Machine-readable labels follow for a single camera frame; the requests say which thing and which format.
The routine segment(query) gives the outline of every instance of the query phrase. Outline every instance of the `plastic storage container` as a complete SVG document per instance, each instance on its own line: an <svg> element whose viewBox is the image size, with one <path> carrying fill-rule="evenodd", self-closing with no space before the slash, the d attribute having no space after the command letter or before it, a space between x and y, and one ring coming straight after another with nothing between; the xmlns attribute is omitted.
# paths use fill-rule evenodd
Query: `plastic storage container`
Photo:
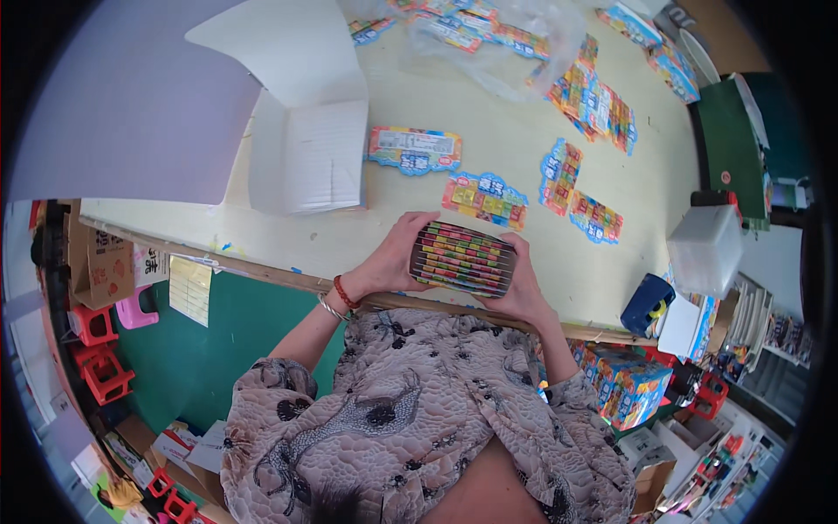
<svg viewBox="0 0 838 524"><path fill-rule="evenodd" d="M725 298L743 252L736 206L690 208L666 248L678 291Z"/></svg>

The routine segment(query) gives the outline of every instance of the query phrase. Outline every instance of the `woman's right hand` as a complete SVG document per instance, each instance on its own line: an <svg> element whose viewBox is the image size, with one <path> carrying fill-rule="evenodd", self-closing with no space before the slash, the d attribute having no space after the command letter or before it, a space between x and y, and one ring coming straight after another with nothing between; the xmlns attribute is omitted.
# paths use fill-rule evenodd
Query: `woman's right hand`
<svg viewBox="0 0 838 524"><path fill-rule="evenodd" d="M515 233L504 233L500 238L511 244L518 255L510 289L503 298L475 298L487 309L538 325L541 320L549 319L556 312L538 287L538 279L530 260L530 243Z"/></svg>

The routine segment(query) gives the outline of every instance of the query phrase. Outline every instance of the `hand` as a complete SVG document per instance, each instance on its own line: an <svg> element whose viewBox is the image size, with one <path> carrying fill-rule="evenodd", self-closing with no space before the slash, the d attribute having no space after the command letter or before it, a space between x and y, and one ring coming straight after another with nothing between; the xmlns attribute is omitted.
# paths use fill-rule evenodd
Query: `hand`
<svg viewBox="0 0 838 524"><path fill-rule="evenodd" d="M530 243L515 233L504 233L500 238L511 244L518 254L510 289L503 298L475 298L486 306L486 309L506 313L533 325L555 315L538 287L530 260Z"/></svg>
<svg viewBox="0 0 838 524"><path fill-rule="evenodd" d="M419 231L437 218L439 211L409 211L402 215L381 245L360 266L340 278L349 298L357 302L367 294L380 291L429 289L431 286L411 277L411 253Z"/></svg>

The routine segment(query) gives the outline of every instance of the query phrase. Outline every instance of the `brown cardboard carton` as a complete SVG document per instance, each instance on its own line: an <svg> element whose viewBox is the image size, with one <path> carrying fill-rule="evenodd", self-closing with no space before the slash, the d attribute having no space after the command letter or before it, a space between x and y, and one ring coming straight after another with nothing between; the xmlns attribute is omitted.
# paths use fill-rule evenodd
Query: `brown cardboard carton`
<svg viewBox="0 0 838 524"><path fill-rule="evenodd" d="M632 515L648 513L657 506L658 499L662 496L674 469L675 461L667 460L640 471L637 479L634 480L634 487L637 489L637 501L634 502Z"/></svg>
<svg viewBox="0 0 838 524"><path fill-rule="evenodd" d="M134 245L81 224L80 208L73 200L67 225L70 296L95 311L134 294Z"/></svg>
<svg viewBox="0 0 838 524"><path fill-rule="evenodd" d="M727 297L719 303L719 310L716 312L716 322L710 330L710 342L707 343L705 355L715 355L722 348L722 343L727 337L727 330L733 320L733 312L736 310L736 303L739 301L739 292L731 289Z"/></svg>
<svg viewBox="0 0 838 524"><path fill-rule="evenodd" d="M210 496L208 500L212 500L215 504L227 509L227 505L224 502L224 488L221 487L220 475L213 471L205 470L204 468L192 463L189 463L189 468L192 470L193 478L201 484L206 493Z"/></svg>
<svg viewBox="0 0 838 524"><path fill-rule="evenodd" d="M235 524L235 519L230 513L213 504L204 505L199 513L215 524Z"/></svg>

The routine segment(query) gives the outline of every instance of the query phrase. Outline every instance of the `silver bangle bracelet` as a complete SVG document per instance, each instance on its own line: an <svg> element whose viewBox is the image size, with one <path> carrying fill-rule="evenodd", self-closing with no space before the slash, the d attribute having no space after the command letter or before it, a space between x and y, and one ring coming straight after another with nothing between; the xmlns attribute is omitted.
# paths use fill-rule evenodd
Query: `silver bangle bracelet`
<svg viewBox="0 0 838 524"><path fill-rule="evenodd" d="M329 311L332 315L334 315L335 318L339 320L346 320L347 322L349 322L349 320L351 319L351 317L349 316L352 314L351 311L349 311L349 315L340 314L334 309L332 309L332 306L326 304L326 293L322 291L320 293L317 293L317 300L319 300L320 305L323 306L326 309L326 311Z"/></svg>

